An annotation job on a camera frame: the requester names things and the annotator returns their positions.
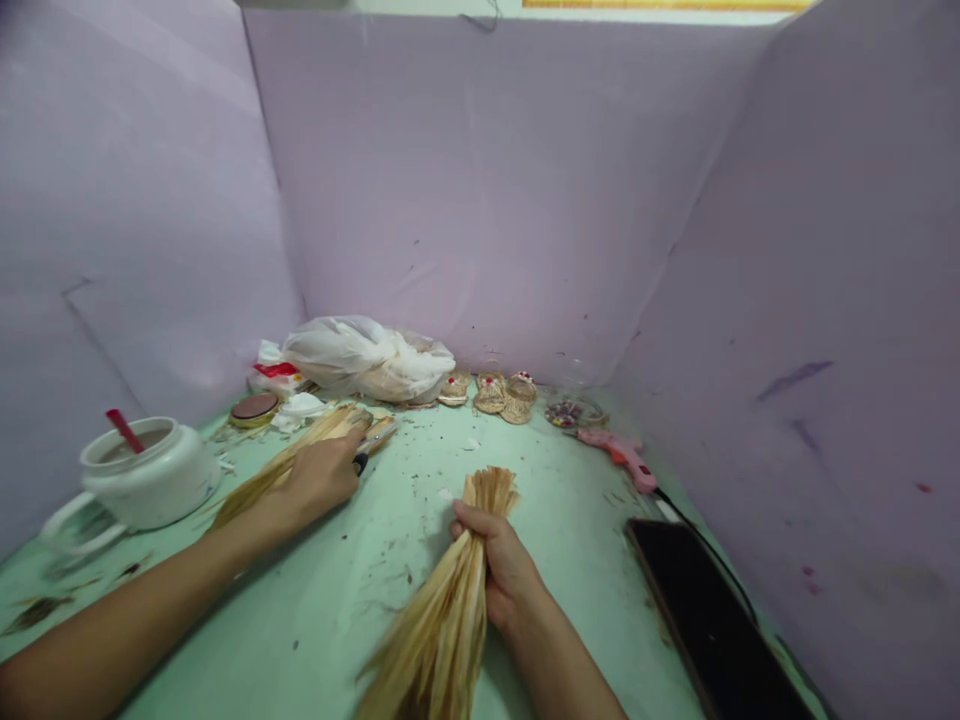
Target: white mug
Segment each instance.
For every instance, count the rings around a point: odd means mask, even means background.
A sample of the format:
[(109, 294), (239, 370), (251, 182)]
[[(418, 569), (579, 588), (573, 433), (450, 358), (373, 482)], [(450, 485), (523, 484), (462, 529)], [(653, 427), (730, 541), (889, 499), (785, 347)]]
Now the white mug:
[[(190, 514), (220, 483), (220, 466), (193, 428), (167, 417), (136, 420), (130, 428), (145, 446), (130, 451), (120, 433), (111, 430), (80, 453), (85, 492), (47, 520), (40, 537), (66, 555), (87, 555), (127, 530), (152, 530)], [(64, 524), (94, 500), (117, 522), (82, 545), (63, 542)]]

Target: hand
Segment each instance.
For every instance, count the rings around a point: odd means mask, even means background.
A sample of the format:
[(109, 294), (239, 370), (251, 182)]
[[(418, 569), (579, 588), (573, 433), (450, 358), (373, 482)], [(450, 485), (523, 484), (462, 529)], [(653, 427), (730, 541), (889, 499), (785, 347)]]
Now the hand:
[(453, 512), (457, 519), (450, 524), (450, 535), (459, 538), (464, 528), (484, 539), (487, 564), (487, 617), (503, 634), (508, 635), (518, 618), (549, 599), (537, 566), (520, 542), (513, 526), (506, 518), (454, 500)]
[(345, 437), (321, 440), (297, 453), (290, 477), (272, 493), (297, 529), (353, 497), (360, 487), (353, 458), (363, 436), (363, 430), (354, 428)]

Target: purple wall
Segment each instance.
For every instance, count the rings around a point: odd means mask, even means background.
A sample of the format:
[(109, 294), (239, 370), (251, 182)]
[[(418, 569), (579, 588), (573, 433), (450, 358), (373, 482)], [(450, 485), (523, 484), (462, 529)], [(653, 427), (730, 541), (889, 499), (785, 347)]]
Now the purple wall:
[(103, 412), (199, 423), (302, 319), (239, 9), (0, 7), (0, 558)]
[(590, 383), (629, 342), (775, 32), (245, 15), (309, 314)]
[(614, 387), (845, 718), (960, 716), (960, 7), (764, 58)]

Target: red straw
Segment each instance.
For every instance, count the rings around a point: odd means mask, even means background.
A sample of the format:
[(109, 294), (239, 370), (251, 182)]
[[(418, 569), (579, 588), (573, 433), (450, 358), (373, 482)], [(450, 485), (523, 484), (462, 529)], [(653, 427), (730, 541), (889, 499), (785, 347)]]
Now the red straw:
[(143, 452), (143, 443), (140, 442), (140, 438), (133, 434), (133, 430), (127, 425), (127, 421), (119, 410), (107, 410), (107, 420), (113, 423), (117, 432), (123, 436), (134, 453), (139, 455)]

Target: tabletop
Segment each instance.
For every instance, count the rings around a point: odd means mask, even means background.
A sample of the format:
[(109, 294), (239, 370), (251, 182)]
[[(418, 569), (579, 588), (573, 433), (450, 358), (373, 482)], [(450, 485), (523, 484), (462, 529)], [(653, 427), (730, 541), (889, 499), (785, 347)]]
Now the tabletop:
[[(598, 399), (619, 430), (635, 432), (609, 395)], [(623, 532), (628, 518), (653, 517), (655, 508), (605, 452), (561, 434), (542, 412), (522, 426), (478, 415), (472, 404), (394, 414), (399, 429), (371, 458), (356, 496), (241, 576), (123, 717), (350, 718), (367, 682), (358, 671), (449, 545), (450, 505), (465, 476), (487, 465), (516, 473), (522, 500), (511, 522), (627, 714), (703, 717)], [(69, 564), (32, 540), (0, 566), (0, 628), (38, 597), (66, 600), (35, 626), (0, 637), (0, 660), (194, 542), (218, 502), (290, 442), (272, 429), (237, 442), (215, 435), (222, 423), (203, 435), (226, 450), (235, 474), (199, 510), (86, 561)], [(645, 459), (682, 498), (665, 464)], [(502, 640), (487, 637), (473, 717), (533, 718)]]

